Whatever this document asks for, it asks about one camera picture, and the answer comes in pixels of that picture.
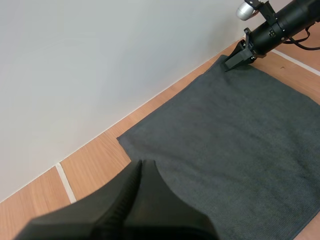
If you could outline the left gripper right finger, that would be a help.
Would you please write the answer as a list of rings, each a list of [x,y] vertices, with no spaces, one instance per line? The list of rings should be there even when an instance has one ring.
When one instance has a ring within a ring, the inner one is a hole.
[[[125,240],[217,240],[210,219],[182,201],[153,160],[144,160],[133,205],[123,223]]]

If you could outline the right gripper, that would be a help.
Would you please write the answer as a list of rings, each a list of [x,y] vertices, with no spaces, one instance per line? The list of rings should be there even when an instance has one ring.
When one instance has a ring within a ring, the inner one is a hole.
[[[256,57],[264,58],[268,52],[286,40],[285,33],[277,22],[273,25],[264,22],[253,31],[247,27],[244,33],[245,39],[237,43],[235,49],[223,62],[226,72],[251,64]]]

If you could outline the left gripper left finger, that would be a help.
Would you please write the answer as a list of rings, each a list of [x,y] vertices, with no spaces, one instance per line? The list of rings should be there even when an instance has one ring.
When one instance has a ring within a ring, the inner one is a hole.
[[[66,207],[32,219],[24,240],[88,240],[99,228],[120,228],[135,201],[142,161],[133,161],[100,189]]]

